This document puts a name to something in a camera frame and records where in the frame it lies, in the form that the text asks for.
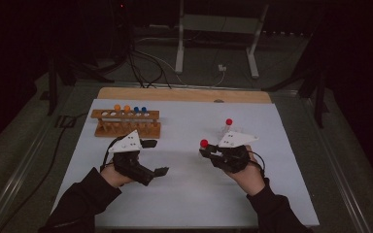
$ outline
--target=desk leg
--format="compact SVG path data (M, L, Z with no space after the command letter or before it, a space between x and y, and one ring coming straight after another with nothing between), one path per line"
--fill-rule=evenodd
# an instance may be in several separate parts
M181 75L184 65L184 0L180 1L180 31L178 37L177 61L175 62L175 73Z
M263 22L264 22L267 11L268 11L268 5L265 5L263 7L262 14L256 26L256 32L254 33L253 43L250 48L247 48L248 63L250 65L251 77L253 77L253 79L259 78L259 73L258 73L258 68L256 67L254 52L255 52L256 44L258 43L258 40L259 40L259 36L261 35L261 32L262 32L262 26L263 26Z

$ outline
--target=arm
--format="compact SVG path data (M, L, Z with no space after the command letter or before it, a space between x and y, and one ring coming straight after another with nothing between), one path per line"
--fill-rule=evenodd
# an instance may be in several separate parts
M92 168L80 183L65 191L39 232L94 232L94 216L121 194L119 186L130 182L114 166L107 166L101 173Z
M276 195L253 164L235 174L226 173L247 193L247 198L258 214L259 232L263 233L298 233L312 232L298 220L290 208L287 197Z

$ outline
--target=floor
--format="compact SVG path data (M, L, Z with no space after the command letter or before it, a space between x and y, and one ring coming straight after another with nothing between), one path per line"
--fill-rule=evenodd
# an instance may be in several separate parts
M177 50L177 41L173 38L139 37L132 67L139 70L138 77L141 73L144 83L159 77L151 87L260 90L289 78L308 44L307 38L262 34L255 52L260 77L253 79L245 56L247 38L231 43L228 42L231 38L225 41L226 36L216 34L197 38L195 43L187 43L185 70L181 75L173 71ZM158 60L159 66L145 59L143 53ZM109 63L105 59L98 61L102 65ZM226 66L225 72L218 70L219 64ZM160 76L161 69L166 80ZM87 112L102 86L139 86L128 62L105 75L115 83L99 83L82 74L77 76L75 86L60 84L58 107L52 116L47 116L49 103L40 100L41 94L48 90L48 75L44 75L36 82L37 94L0 135L0 226L5 224L2 232L35 232L51 212L85 121L79 118L76 126L63 134L61 128L53 127L57 117ZM270 95L282 116L321 222L314 231L373 232L373 173L365 155L331 91L325 93L328 112L323 115L324 129L319 129L311 114L314 99L300 99L296 95L301 84L302 81L292 83ZM29 198L49 168L51 171L42 186ZM23 200L27 201L17 210Z

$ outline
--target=black sleeve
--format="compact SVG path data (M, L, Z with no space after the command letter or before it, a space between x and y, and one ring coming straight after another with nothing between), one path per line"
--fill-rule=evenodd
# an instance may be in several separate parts
M110 186L95 168L80 183L74 183L59 200L47 223L39 232L91 232L95 231L94 216L121 194Z
M259 232L262 233L311 233L311 229L302 225L290 208L286 196L276 195L265 179L265 188L257 195L247 195L258 214Z

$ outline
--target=test tube rack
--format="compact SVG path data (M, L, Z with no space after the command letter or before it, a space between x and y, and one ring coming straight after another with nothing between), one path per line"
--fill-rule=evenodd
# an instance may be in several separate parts
M126 136L138 130L140 138L158 139L160 137L159 111L135 113L124 110L93 110L91 118L98 119L96 137Z

